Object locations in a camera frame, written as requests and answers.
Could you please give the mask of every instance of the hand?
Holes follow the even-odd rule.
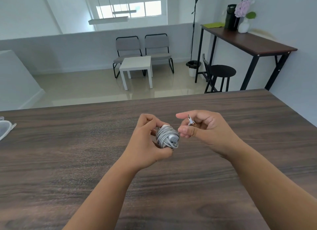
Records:
[[[131,170],[138,172],[147,168],[155,162],[172,156],[171,148],[160,148],[151,139],[151,135],[156,134],[156,127],[168,125],[160,121],[156,116],[141,114],[132,137],[119,161],[123,166],[128,166]]]
[[[195,127],[187,125],[188,115],[195,121]],[[178,128],[181,137],[197,137],[224,158],[234,154],[237,146],[243,143],[217,112],[194,110],[178,113],[176,117],[184,119]]]

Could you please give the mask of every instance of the white square table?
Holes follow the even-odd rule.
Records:
[[[151,56],[124,58],[121,66],[120,66],[120,74],[121,74],[121,78],[122,78],[122,82],[123,82],[125,90],[128,90],[128,88],[126,87],[126,82],[125,82],[123,72],[127,71],[128,77],[129,77],[129,79],[131,79],[130,70],[147,70],[148,75],[149,75],[150,88],[151,89],[153,88],[153,86],[152,86],[153,72],[152,72]]]

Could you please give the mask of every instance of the flower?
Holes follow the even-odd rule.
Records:
[[[245,17],[245,15],[247,14],[250,8],[250,5],[251,5],[250,0],[242,0],[240,3],[238,3],[235,10],[236,17],[237,18]]]

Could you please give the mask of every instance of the yellow-green cloth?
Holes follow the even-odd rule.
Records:
[[[224,27],[224,23],[216,22],[216,23],[204,24],[203,26],[206,28],[219,28],[219,27]]]

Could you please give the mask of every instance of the beige floor tile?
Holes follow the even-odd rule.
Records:
[[[66,106],[97,102],[135,100],[166,96],[201,94],[206,81],[190,77],[185,63],[174,64],[172,74],[168,65],[153,65],[153,89],[149,87],[148,75],[142,71],[131,71],[132,79],[125,80],[124,90],[121,76],[114,78],[113,70],[93,70],[51,75],[37,75],[35,80],[46,92],[33,108]]]

